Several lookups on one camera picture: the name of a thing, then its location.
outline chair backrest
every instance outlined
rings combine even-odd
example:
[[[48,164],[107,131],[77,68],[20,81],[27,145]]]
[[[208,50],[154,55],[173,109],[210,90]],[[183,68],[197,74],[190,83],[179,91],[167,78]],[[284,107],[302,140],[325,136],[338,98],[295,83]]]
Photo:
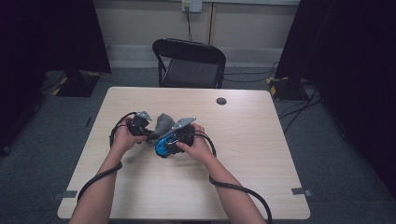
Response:
[[[163,56],[185,61],[223,64],[223,66],[226,63],[221,50],[204,43],[164,38],[155,41],[152,49],[159,62],[162,61],[160,56]]]

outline person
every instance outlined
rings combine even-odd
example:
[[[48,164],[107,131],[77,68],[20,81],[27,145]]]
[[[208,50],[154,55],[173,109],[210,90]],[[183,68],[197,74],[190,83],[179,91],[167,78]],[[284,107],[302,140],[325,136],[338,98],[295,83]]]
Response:
[[[125,126],[131,118],[126,118],[114,135],[114,142],[106,156],[98,174],[119,165],[122,156],[131,149],[134,144],[143,142],[146,136],[133,136]],[[194,129],[205,132],[205,128],[192,124]],[[241,185],[239,181],[221,164],[212,154],[206,140],[200,136],[194,136],[191,147],[177,142],[177,146],[187,152],[193,159],[201,162],[213,179]],[[69,223],[108,223],[113,203],[114,189],[117,172],[94,182],[78,201]],[[242,191],[226,189],[216,186],[221,205],[231,223],[265,223],[265,220],[251,198]]]

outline black chair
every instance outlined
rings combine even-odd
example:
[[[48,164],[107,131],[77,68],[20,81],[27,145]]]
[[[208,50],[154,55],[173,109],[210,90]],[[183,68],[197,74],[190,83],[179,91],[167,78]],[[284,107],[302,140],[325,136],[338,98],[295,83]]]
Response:
[[[152,49],[158,59],[160,87],[221,88],[226,59],[219,49],[171,38],[155,41]],[[163,57],[171,59],[168,67]]]

